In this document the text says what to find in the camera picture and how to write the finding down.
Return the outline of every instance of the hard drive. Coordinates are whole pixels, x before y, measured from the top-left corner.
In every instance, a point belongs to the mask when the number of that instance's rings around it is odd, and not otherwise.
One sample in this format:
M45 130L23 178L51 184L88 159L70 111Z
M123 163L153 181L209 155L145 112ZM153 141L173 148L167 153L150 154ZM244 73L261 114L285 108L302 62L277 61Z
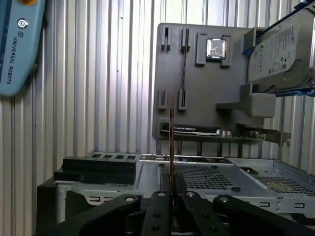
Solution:
M314 29L311 3L257 37L248 70L255 92L315 96Z

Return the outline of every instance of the screw hole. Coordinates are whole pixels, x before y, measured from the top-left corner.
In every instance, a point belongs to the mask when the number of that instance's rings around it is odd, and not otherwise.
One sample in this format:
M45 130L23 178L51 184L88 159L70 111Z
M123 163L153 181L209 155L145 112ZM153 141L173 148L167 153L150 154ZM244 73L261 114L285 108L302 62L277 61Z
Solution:
M214 227L214 226L211 226L211 227L209 228L209 230L210 230L211 232L213 232L213 233L218 232L217 227Z
M209 220L210 219L210 215L209 214L203 214L203 218Z
M152 231L159 231L159 226L158 225L153 225L152 226Z

